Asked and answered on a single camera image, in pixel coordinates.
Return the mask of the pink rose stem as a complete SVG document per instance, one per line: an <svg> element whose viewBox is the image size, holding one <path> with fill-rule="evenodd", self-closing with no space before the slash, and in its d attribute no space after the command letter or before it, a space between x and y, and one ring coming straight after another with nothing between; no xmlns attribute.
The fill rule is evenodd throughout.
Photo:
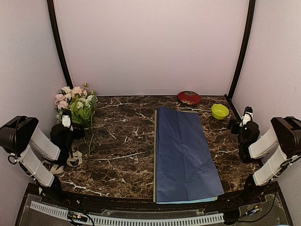
<svg viewBox="0 0 301 226"><path fill-rule="evenodd" d="M58 110L64 110L64 109L68 109L68 101L70 101L71 99L71 94L67 93L65 95L63 94L57 94L55 96L55 104L57 106Z"/></svg>

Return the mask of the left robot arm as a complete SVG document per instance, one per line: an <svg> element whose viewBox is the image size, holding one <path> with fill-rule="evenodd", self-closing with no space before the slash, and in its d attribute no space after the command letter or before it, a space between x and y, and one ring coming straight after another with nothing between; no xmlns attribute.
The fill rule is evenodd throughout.
<svg viewBox="0 0 301 226"><path fill-rule="evenodd" d="M62 169L75 156L74 140L85 136L84 127L75 122L71 112L63 113L61 122L54 125L47 137L39 128L35 117L16 116L0 129L0 146L9 154L12 165L19 164L23 171L34 178L41 188L48 191L48 198L56 205L66 202L66 194L54 170L48 170L43 160Z"/></svg>

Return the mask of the cream ribbon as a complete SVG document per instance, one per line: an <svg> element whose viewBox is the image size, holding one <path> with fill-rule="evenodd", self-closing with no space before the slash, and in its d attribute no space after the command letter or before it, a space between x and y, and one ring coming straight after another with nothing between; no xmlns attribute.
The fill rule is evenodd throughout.
<svg viewBox="0 0 301 226"><path fill-rule="evenodd" d="M82 163L83 163L82 153L80 151L73 152L72 157L71 157L71 155L69 155L69 158L67 159L67 161L64 165L54 164L47 160L42 161L42 164L44 166L46 166L46 168L49 169L53 175L62 174L64 172L65 165L75 168L75 167L80 166Z"/></svg>

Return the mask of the dark blue wrapping paper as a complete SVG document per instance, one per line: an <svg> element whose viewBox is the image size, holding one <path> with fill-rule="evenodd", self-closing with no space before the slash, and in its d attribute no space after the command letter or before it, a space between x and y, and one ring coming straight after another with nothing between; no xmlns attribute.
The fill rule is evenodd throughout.
<svg viewBox="0 0 301 226"><path fill-rule="evenodd" d="M158 109L156 203L214 201L224 189L197 112Z"/></svg>

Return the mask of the cream rose stem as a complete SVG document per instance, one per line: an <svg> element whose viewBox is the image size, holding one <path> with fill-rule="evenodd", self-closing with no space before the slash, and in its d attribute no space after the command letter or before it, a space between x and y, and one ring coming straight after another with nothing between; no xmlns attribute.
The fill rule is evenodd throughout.
<svg viewBox="0 0 301 226"><path fill-rule="evenodd" d="M61 88L61 92L68 100L71 100L76 95L84 98L88 96L87 91L84 88L81 88L80 86L76 86L72 89L69 86L65 86Z"/></svg>

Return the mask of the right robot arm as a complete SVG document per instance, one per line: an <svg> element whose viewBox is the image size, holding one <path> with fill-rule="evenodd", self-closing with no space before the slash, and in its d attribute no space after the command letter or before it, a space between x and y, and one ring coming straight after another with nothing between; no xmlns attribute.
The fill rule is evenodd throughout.
<svg viewBox="0 0 301 226"><path fill-rule="evenodd" d="M238 155L243 163L263 165L245 182L240 200L250 204L258 197L261 187L268 185L301 158L301 121L293 116L273 117L271 128L262 136L253 119L253 109L245 108L239 120L231 119L228 129L238 137Z"/></svg>

